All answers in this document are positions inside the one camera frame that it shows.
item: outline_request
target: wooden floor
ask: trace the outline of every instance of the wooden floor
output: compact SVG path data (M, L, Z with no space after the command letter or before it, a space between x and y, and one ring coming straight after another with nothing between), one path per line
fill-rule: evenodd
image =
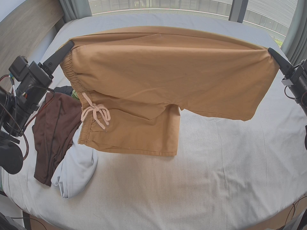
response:
M284 209L283 211L279 212L277 215L273 216L272 218L265 220L265 221L255 225L255 226L247 228L246 230L265 230L267 228L278 229L285 224L288 214L289 214L289 217L287 219L287 222L289 220L291 220L292 217L295 217L298 214L300 214L303 211L303 209L305 209L306 207L307 207L307 197L303 198L301 201L299 201L296 204L295 215L294 215L294 208L291 210L291 208L292 208L292 205L291 205L290 207L288 207L288 208ZM46 227L47 230L61 230L61 228L56 228L56 227L48 224L47 222L45 222L42 219L36 218L34 216L30 216L30 217L32 219L39 220ZM31 220L31 228L32 228L32 230L43 230L44 229L44 227L35 220Z

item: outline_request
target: maroon garment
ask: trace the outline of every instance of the maroon garment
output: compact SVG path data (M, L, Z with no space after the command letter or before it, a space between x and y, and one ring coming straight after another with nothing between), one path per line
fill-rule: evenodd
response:
M47 93L45 102L52 98ZM33 127L37 151L34 178L51 186L51 178L66 151L72 145L72 137L81 124L81 102L69 95L55 93L55 98L36 117Z

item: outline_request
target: grass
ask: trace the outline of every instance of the grass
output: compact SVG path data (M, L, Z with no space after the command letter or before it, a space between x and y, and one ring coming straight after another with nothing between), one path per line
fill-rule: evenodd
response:
M282 46L283 41L278 40L278 39L276 39L276 38L274 38L274 40L275 40L275 42L277 43L277 45L278 45L279 47Z

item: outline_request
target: bed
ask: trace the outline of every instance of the bed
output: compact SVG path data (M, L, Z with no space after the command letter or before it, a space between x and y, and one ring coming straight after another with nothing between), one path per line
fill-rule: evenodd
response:
M187 14L136 13L86 17L65 24L41 62L71 37L137 25L220 33L272 47L284 56L266 31L248 25ZM98 152L92 179L71 199L61 198L57 187L42 185L33 177L36 151L31 129L27 129L28 158L16 175L2 170L3 190L25 212L64 229L252 226L291 205L307 188L307 118L284 95L282 77L279 71L249 121L181 111L175 157ZM58 67L51 87L64 85L69 82ZM22 138L21 149L25 152Z

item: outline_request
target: brown garment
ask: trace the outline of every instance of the brown garment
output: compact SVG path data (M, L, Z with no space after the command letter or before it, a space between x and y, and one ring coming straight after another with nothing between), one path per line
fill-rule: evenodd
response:
M71 40L60 65L82 109L86 93L110 111L107 132L92 113L82 125L78 142L99 151L176 155L178 107L249 120L278 71L265 47L189 29L129 27Z
M47 93L45 102L52 98ZM55 98L36 117L33 135L37 151L34 178L51 186L51 178L66 151L72 145L72 137L81 124L81 103L69 95L55 93Z

